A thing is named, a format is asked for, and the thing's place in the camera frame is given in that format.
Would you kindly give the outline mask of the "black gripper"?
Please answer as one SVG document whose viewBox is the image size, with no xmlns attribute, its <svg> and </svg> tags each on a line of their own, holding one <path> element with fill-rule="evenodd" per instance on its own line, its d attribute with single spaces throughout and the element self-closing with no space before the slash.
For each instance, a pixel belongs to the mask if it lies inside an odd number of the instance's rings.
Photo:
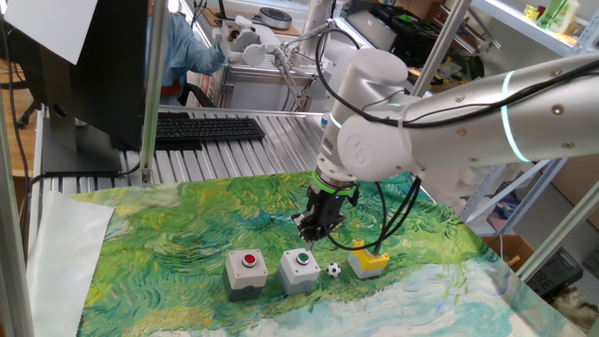
<svg viewBox="0 0 599 337">
<path fill-rule="evenodd" d="M 307 196 L 307 211 L 292 215 L 291 220 L 305 243 L 305 250 L 312 251 L 344 220 L 341 213 L 344 197 L 315 187 L 308 189 Z"/>
</svg>

